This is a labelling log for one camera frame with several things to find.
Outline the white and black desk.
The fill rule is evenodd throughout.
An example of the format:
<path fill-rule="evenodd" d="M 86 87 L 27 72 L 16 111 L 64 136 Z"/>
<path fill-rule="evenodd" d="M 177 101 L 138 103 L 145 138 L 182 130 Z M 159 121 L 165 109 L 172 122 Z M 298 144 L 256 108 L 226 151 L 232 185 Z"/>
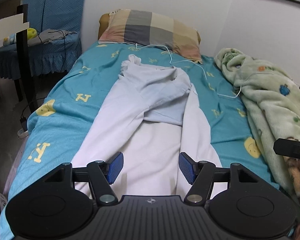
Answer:
<path fill-rule="evenodd" d="M 32 82 L 27 45 L 28 5 L 23 0 L 0 0 L 0 41 L 15 34 L 17 37 L 17 59 L 21 84 L 31 112 L 37 108 L 36 91 Z"/>

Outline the white t-shirt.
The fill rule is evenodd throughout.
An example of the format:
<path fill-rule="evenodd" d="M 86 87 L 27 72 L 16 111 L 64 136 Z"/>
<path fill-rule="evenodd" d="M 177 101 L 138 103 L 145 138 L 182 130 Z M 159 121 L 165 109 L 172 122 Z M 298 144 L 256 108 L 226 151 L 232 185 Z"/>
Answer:
<path fill-rule="evenodd" d="M 179 169 L 181 152 L 221 167 L 198 94 L 182 69 L 143 64 L 135 55 L 122 62 L 72 165 L 106 161 L 117 152 L 124 158 L 112 185 L 118 197 L 184 197 L 190 185 Z"/>

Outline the teal patterned bed sheet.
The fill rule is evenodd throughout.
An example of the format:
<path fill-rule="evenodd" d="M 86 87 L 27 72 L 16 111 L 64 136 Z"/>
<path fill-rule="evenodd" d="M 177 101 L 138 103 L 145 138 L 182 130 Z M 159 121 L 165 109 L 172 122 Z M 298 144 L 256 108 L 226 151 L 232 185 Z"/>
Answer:
<path fill-rule="evenodd" d="M 53 87 L 43 108 L 30 115 L 30 135 L 11 179 L 9 198 L 74 157 L 117 80 L 121 63 L 131 54 L 143 63 L 184 70 L 198 92 L 200 108 L 211 126 L 212 146 L 222 165 L 242 163 L 275 186 L 269 167 L 257 152 L 245 106 L 212 57 L 202 56 L 203 62 L 198 64 L 165 47 L 95 43 Z"/>

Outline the checkered pillow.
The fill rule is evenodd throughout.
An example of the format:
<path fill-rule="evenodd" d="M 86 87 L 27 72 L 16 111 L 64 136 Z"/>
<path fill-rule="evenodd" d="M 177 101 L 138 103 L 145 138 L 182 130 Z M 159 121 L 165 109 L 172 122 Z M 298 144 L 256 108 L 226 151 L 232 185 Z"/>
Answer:
<path fill-rule="evenodd" d="M 150 11 L 119 9 L 101 16 L 98 41 L 164 45 L 180 56 L 202 63 L 200 35 L 182 22 Z"/>

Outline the grey cloth on chair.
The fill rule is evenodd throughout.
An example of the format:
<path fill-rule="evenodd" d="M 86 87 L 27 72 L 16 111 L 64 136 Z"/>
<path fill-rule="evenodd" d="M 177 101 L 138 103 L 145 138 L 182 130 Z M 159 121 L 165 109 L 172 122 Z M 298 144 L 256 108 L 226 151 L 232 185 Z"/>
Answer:
<path fill-rule="evenodd" d="M 69 34 L 76 34 L 75 31 L 46 29 L 37 35 L 37 37 L 28 40 L 29 47 L 51 43 L 54 40 L 65 39 Z"/>

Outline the green fleece cartoon blanket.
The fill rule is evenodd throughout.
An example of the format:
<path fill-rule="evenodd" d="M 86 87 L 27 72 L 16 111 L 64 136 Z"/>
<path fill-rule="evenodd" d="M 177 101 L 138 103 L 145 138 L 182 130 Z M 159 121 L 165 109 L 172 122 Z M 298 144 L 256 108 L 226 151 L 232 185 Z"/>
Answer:
<path fill-rule="evenodd" d="M 241 89 L 241 100 L 256 144 L 274 180 L 300 206 L 300 159 L 277 155 L 277 139 L 300 141 L 300 89 L 280 67 L 234 48 L 214 58 L 226 79 Z"/>

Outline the blue covered chair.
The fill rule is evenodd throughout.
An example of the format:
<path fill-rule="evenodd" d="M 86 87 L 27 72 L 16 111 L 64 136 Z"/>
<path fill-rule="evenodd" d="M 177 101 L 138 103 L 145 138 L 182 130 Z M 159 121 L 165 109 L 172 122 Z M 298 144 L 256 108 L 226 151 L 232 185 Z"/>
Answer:
<path fill-rule="evenodd" d="M 28 41 L 31 74 L 68 72 L 82 53 L 84 0 L 24 0 L 37 37 Z"/>

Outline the green plush toy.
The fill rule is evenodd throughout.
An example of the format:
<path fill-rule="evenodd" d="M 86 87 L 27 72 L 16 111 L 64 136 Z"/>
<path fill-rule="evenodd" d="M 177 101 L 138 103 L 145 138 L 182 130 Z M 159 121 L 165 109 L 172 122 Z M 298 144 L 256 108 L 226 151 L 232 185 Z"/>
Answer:
<path fill-rule="evenodd" d="M 27 40 L 37 37 L 38 33 L 34 28 L 27 28 Z"/>

